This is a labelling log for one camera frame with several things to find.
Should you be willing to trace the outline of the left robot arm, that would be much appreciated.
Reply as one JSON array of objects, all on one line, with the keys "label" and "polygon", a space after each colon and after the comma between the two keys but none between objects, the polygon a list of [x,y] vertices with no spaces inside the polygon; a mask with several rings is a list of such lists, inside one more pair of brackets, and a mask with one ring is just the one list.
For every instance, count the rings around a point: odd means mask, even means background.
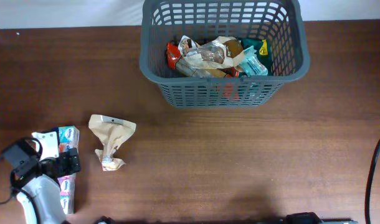
[{"label": "left robot arm", "polygon": [[11,195],[24,210],[27,223],[67,223],[60,204],[61,177],[81,171],[76,147],[59,151],[57,129],[33,133],[5,148],[1,155],[10,165]]}]

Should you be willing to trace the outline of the beige paper bag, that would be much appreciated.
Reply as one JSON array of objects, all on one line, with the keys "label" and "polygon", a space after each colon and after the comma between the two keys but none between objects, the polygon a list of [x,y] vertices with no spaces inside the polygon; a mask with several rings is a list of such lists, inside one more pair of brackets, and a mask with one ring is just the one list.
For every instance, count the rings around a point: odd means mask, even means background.
[{"label": "beige paper bag", "polygon": [[103,171],[116,171],[125,165],[122,159],[114,158],[113,155],[135,133],[136,124],[124,119],[93,114],[88,128],[99,138],[103,146],[103,149],[95,150]]}]

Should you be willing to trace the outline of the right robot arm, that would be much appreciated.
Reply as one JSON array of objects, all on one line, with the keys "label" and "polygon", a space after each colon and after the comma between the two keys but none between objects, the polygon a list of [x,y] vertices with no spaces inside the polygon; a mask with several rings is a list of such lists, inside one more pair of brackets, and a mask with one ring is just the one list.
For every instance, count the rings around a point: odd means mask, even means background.
[{"label": "right robot arm", "polygon": [[294,213],[287,215],[284,219],[285,224],[358,224],[358,221],[350,219],[328,219],[322,220],[313,212]]}]

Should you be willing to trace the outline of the grey plastic basket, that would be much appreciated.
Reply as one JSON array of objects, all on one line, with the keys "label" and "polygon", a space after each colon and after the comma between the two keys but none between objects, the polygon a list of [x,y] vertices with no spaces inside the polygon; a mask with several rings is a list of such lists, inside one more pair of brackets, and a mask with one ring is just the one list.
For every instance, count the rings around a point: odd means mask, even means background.
[{"label": "grey plastic basket", "polygon": [[[272,59],[267,76],[186,77],[171,69],[169,42],[188,36],[205,44],[220,36],[266,40]],[[177,108],[251,107],[265,103],[280,87],[310,67],[300,3],[297,0],[145,1],[140,70]]]}]

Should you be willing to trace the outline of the Kleenex tissue multipack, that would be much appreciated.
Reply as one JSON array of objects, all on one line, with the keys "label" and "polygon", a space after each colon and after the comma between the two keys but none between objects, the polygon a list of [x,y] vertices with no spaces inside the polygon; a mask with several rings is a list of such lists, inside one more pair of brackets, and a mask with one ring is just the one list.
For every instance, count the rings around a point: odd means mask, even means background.
[{"label": "Kleenex tissue multipack", "polygon": [[[63,126],[53,129],[51,151],[54,155],[67,152],[71,148],[78,149],[80,131],[75,126]],[[66,215],[74,214],[76,174],[59,177],[60,203]]]}]

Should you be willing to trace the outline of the green Nescafe coffee bag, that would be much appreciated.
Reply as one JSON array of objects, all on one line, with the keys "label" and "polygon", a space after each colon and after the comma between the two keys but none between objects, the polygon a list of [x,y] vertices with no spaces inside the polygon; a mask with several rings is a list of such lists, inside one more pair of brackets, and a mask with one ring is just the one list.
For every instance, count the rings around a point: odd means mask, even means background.
[{"label": "green Nescafe coffee bag", "polygon": [[243,49],[247,49],[251,45],[254,46],[256,50],[256,55],[258,60],[267,68],[268,75],[271,75],[271,66],[273,64],[272,61],[272,53],[270,50],[270,42],[266,39],[264,40],[254,40],[254,39],[240,39],[240,43],[243,46]]}]

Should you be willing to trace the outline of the small light green packet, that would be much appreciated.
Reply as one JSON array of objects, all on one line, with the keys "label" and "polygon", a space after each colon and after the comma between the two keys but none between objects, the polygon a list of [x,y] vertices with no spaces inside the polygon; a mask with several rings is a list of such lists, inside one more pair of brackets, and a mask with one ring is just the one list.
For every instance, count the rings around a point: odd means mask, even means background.
[{"label": "small light green packet", "polygon": [[240,68],[248,77],[252,76],[267,76],[267,68],[258,60],[257,55],[255,54],[256,50],[254,46],[251,45],[244,50],[244,59],[239,64]]}]

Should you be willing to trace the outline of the beige brown snack bag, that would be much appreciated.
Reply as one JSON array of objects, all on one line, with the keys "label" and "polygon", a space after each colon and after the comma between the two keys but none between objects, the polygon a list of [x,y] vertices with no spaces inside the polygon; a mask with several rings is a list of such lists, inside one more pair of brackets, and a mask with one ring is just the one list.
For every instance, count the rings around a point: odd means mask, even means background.
[{"label": "beige brown snack bag", "polygon": [[184,35],[178,49],[181,57],[194,68],[237,67],[245,59],[244,48],[235,37],[219,36],[213,41],[199,45]]}]

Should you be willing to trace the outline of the orange spaghetti pasta packet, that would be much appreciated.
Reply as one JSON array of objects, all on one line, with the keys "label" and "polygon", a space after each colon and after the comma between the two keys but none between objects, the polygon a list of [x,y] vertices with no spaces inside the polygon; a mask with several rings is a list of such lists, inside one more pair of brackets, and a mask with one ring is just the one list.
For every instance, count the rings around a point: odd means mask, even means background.
[{"label": "orange spaghetti pasta packet", "polygon": [[239,76],[239,72],[235,68],[219,69],[200,69],[193,68],[181,56],[178,46],[172,42],[167,43],[166,57],[168,67],[178,71],[186,77],[196,78],[235,78]]}]

